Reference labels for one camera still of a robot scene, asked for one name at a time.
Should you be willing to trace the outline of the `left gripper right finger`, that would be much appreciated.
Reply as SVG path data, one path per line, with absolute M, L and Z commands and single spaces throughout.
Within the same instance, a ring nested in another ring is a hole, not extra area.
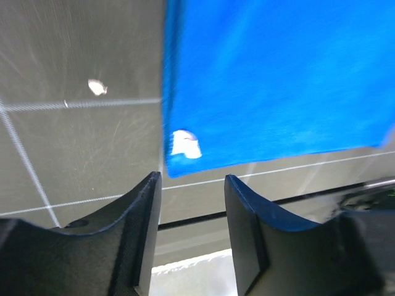
M 324 223 L 298 216 L 225 178 L 239 295 L 380 295 L 385 212 L 344 212 Z

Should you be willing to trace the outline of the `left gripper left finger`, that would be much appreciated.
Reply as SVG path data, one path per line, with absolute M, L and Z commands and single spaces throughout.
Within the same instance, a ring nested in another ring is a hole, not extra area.
M 130 192 L 64 228 L 1 220 L 2 295 L 147 295 L 162 178 L 148 174 Z

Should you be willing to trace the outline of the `blue microfiber towel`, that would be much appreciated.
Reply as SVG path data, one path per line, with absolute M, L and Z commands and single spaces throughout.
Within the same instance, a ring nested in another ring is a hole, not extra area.
M 162 72 L 172 178 L 387 143 L 393 1 L 168 1 Z

